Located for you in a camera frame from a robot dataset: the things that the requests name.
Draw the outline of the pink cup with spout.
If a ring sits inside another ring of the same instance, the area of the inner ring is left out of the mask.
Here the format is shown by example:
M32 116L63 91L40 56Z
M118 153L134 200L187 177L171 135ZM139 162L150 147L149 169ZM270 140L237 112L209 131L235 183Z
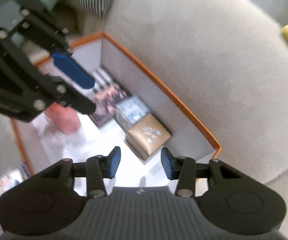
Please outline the pink cup with spout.
M81 127L79 117L71 107L53 103L44 113L65 135L77 132Z

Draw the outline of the illustrated card box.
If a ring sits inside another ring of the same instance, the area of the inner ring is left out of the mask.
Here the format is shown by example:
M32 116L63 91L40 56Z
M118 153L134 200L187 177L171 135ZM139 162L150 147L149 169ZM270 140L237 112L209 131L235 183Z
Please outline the illustrated card box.
M117 105L130 96L131 94L117 83L109 85L91 99L96 104L96 111L89 115L90 119L98 128L103 126L115 116Z

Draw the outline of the white plaid pouch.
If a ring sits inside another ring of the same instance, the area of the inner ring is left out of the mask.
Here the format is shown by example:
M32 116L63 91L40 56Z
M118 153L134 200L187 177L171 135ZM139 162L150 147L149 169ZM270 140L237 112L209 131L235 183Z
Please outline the white plaid pouch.
M95 95L96 93L105 90L115 82L115 79L110 75L110 73L102 67L96 68L91 72L91 74L95 80L94 87L91 89L91 95Z

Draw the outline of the white Vaseline tube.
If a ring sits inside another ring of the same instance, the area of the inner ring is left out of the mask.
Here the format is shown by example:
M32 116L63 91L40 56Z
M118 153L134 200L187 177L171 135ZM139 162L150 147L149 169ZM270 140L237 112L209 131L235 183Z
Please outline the white Vaseline tube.
M0 196L9 189L22 183L24 178L19 169L14 169L11 172L0 177Z

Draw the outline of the orange paper bag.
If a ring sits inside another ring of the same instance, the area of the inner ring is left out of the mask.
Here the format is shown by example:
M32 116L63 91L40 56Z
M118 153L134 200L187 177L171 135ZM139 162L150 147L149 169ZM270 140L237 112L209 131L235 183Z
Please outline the orange paper bag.
M71 41L75 58L89 68L100 63L119 84L137 94L172 133L167 147L197 161L217 158L221 145L192 111L136 56L99 31Z

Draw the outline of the brown cardboard box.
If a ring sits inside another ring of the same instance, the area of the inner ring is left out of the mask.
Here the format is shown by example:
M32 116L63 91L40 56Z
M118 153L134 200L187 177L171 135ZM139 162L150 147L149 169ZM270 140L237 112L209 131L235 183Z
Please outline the brown cardboard box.
M126 131L127 143L143 161L149 159L170 138L171 134L152 114Z

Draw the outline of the clear plastic cube box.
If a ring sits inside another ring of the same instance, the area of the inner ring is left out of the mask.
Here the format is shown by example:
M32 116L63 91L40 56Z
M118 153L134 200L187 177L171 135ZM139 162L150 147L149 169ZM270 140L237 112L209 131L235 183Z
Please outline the clear plastic cube box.
M115 121L126 131L149 113L150 108L137 95L133 95L116 105Z

